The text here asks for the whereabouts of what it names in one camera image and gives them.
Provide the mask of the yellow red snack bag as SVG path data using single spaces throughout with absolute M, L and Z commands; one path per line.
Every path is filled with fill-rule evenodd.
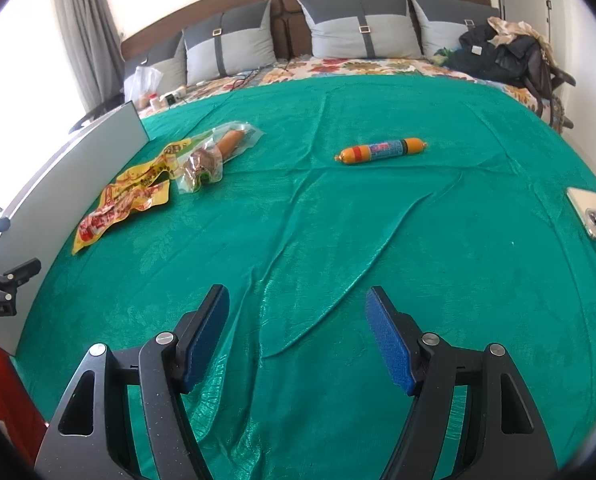
M 196 134 L 167 144 L 152 160 L 124 170 L 116 180 L 104 187 L 97 207 L 79 223 L 71 253 L 95 244 L 103 234 L 131 214 L 164 205 L 169 200 L 170 183 L 181 174 L 178 158 L 208 138 Z

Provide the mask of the clear packed brown cake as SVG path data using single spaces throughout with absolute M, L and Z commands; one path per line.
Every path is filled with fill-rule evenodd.
M 222 180 L 223 157 L 218 148 L 196 148 L 176 159 L 176 184 L 180 193 L 196 193 L 204 185 Z

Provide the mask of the clear packed hot dog sausage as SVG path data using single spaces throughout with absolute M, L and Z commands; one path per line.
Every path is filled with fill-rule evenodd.
M 222 162 L 229 162 L 253 148 L 263 136 L 264 132 L 249 122 L 226 122 L 211 129 L 199 148 L 212 154 L 218 153 Z

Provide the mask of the orange blue sausage stick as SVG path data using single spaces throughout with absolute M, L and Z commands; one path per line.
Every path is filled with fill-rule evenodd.
M 397 139 L 353 145 L 341 150 L 334 159 L 345 165 L 364 164 L 364 162 L 418 154 L 424 152 L 426 148 L 427 143 L 419 138 Z

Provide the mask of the orange red stool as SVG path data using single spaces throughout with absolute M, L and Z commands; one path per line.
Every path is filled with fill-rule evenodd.
M 10 356 L 0 349 L 0 428 L 30 464 L 36 461 L 46 421 L 36 408 Z

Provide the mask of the white plastic bag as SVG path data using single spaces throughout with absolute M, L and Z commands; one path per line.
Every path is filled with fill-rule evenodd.
M 156 93 L 164 73 L 158 68 L 138 65 L 123 84 L 124 97 L 137 108 L 146 107 L 149 97 Z

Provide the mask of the grey curtain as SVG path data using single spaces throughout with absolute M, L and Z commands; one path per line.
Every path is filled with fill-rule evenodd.
M 90 112 L 120 92 L 120 38 L 107 0 L 53 0 L 67 58 Z

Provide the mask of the far left grey pillow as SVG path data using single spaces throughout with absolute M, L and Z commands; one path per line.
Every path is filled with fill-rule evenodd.
M 164 73 L 156 92 L 158 96 L 186 84 L 186 51 L 182 32 L 124 62 L 123 83 L 138 65 L 153 66 Z

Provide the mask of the grey pillow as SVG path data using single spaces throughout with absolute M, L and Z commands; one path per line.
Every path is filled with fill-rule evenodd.
M 420 58 L 409 0 L 297 0 L 316 58 Z
M 470 28 L 483 25 L 500 10 L 463 0 L 410 0 L 420 26 L 423 55 L 431 58 L 441 49 L 454 50 Z
M 271 0 L 260 0 L 184 29 L 187 84 L 275 64 L 270 10 Z
M 158 96 L 186 84 L 186 51 L 182 32 L 124 62 L 123 83 L 138 65 L 153 66 L 164 73 L 156 92 Z

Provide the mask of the green tablecloth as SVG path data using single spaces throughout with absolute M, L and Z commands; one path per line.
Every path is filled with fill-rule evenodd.
M 411 405 L 366 319 L 377 285 L 449 344 L 503 344 L 568 459 L 596 422 L 596 242 L 566 190 L 596 177 L 555 131 L 480 84 L 323 77 L 149 118 L 135 159 L 226 122 L 264 136 L 221 181 L 60 251 L 14 359 L 44 416 L 92 344 L 144 344 L 219 283 L 228 322 L 185 400 L 212 474 L 375 479 Z M 406 138 L 426 150 L 334 159 Z

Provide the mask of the silver phone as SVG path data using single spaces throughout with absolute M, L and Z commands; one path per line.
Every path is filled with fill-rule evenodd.
M 596 240 L 596 193 L 582 188 L 568 188 L 566 195 L 586 234 Z

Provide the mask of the floral sofa cover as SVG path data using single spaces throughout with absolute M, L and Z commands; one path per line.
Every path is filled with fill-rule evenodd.
M 269 84 L 280 84 L 281 82 L 334 76 L 410 75 L 456 79 L 498 89 L 528 108 L 528 110 L 532 110 L 534 114 L 538 114 L 539 105 L 542 105 L 540 118 L 546 124 L 552 124 L 553 127 L 555 125 L 557 107 L 560 102 L 555 99 L 554 105 L 551 105 L 547 99 L 539 101 L 526 88 L 518 88 L 511 84 L 478 79 L 466 73 L 437 66 L 425 60 L 410 60 L 409 58 L 384 58 L 383 60 L 361 60 L 360 58 L 353 58 L 352 60 L 338 60 L 338 58 L 314 58 L 309 55 L 300 56 L 300 58 L 294 58 L 290 61 L 283 60 L 270 66 L 257 68 L 256 70 L 245 70 L 235 76 L 202 81 L 198 84 L 192 84 L 191 87 L 180 87 L 179 90 L 181 93 L 173 98 L 172 104 L 169 104 L 167 99 L 162 96 L 160 98 L 161 106 L 158 110 L 154 110 L 149 105 L 144 110 L 140 110 L 138 116 L 145 119 L 162 113 L 165 110 L 170 110 L 171 107 L 193 103 L 237 90 L 268 86 Z

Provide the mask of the black clothes pile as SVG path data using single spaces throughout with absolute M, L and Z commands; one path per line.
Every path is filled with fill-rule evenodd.
M 446 51 L 442 65 L 469 76 L 526 89 L 537 101 L 536 114 L 550 107 L 548 124 L 557 132 L 571 129 L 556 90 L 577 84 L 574 76 L 560 68 L 545 36 L 526 22 L 508 22 L 492 16 L 482 25 L 470 26 L 458 38 L 458 47 Z

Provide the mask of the far right grey pillow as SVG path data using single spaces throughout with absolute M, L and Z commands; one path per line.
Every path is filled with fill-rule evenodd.
M 431 58 L 441 49 L 454 50 L 470 28 L 483 25 L 500 10 L 463 0 L 410 0 L 420 26 L 423 55 Z

